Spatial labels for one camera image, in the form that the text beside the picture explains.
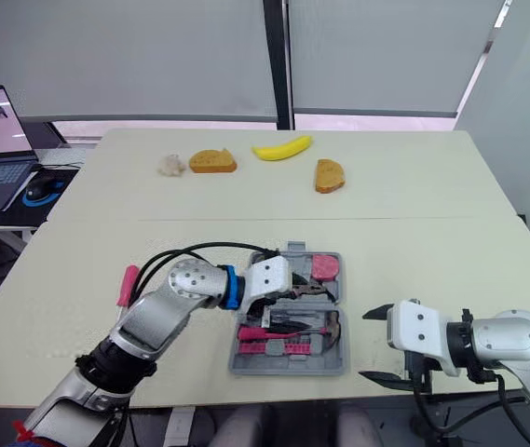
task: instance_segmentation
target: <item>gray tool case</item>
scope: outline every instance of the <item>gray tool case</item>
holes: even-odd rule
[[[293,300],[280,298],[273,305],[266,306],[261,318],[238,314],[229,370],[240,375],[342,374],[347,363],[347,323],[345,314],[338,306],[343,299],[341,256],[334,252],[306,251],[304,242],[289,242],[288,250],[281,255],[289,261],[294,274],[309,284],[324,286],[335,298],[335,303],[324,293],[302,294]],[[312,278],[316,255],[330,256],[337,261],[338,273],[333,279],[318,281]],[[261,261],[261,256],[260,253],[254,253],[251,264]],[[307,324],[309,328],[297,330],[298,333],[291,338],[238,339],[240,328],[246,327],[257,328],[257,331],[277,328],[278,331],[281,325],[286,332],[296,333],[288,330],[287,324],[289,328],[295,324],[301,327]]]

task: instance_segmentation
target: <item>blue ring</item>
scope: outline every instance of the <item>blue ring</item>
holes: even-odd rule
[[[226,265],[227,275],[229,275],[229,293],[227,302],[225,303],[226,309],[237,309],[239,307],[238,300],[238,277],[236,276],[236,270],[233,265]]]
[[[47,203],[53,202],[56,198],[60,196],[60,193],[52,193],[49,196],[41,199],[41,200],[29,200],[26,197],[26,194],[22,195],[22,203],[26,207],[34,208],[34,207],[42,207],[43,205],[47,205]]]

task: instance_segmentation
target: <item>pink tool handle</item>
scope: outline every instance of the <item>pink tool handle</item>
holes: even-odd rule
[[[266,343],[240,343],[239,354],[265,354]],[[303,354],[310,355],[310,343],[286,343],[285,344],[285,355],[290,356],[292,354]]]
[[[238,339],[240,342],[248,342],[250,340],[273,340],[281,338],[294,337],[295,333],[272,333],[265,328],[239,328]]]
[[[122,278],[122,286],[119,289],[119,299],[117,305],[121,307],[128,307],[130,294],[132,293],[132,286],[138,276],[140,269],[136,265],[129,265],[126,267],[124,277]]]
[[[240,342],[249,342],[250,340],[279,340],[284,338],[292,338],[298,335],[304,335],[308,333],[326,333],[326,328],[320,330],[305,330],[293,333],[274,333],[269,332],[266,328],[249,328],[241,327],[238,331],[238,340]]]

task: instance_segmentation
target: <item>robotic arm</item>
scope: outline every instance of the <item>robotic arm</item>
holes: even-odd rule
[[[381,306],[364,318],[386,319],[388,344],[406,356],[411,380],[387,372],[361,372],[380,385],[413,391],[418,385],[429,392],[430,370],[458,376],[465,368],[469,380],[483,384],[497,380],[493,369],[504,368],[517,376],[530,399],[530,312],[509,310],[494,318],[473,319],[464,309],[462,321],[452,321],[413,300]]]
[[[156,371],[156,361],[199,307],[238,309],[292,287],[288,261],[275,256],[253,264],[244,277],[231,265],[184,259],[167,280],[133,304],[109,335],[27,418],[28,434],[67,447],[106,445],[115,436],[134,388]]]
[[[215,266],[202,259],[174,264],[157,290],[133,303],[109,335],[76,360],[24,422],[21,438],[44,438],[67,447],[113,445],[123,434],[120,428],[136,385],[156,371],[156,361],[192,311],[219,306],[246,314],[256,301],[274,301],[292,289],[289,263],[275,254],[269,252],[268,259],[253,264],[243,276],[231,265]],[[458,322],[418,302],[401,302],[381,306],[364,318],[386,320],[389,345],[405,352],[410,380],[387,372],[361,372],[382,386],[429,392],[430,370],[457,376],[466,368],[468,378],[481,384],[496,380],[492,369],[506,368],[522,381],[530,399],[530,312],[511,310],[474,320],[464,310]]]

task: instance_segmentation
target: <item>bread slice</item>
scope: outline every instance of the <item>bread slice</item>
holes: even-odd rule
[[[238,167],[236,160],[227,149],[200,151],[190,158],[188,165],[191,170],[198,173],[233,172]]]
[[[317,164],[316,190],[322,194],[332,193],[346,184],[346,177],[341,165],[335,161],[323,158]]]

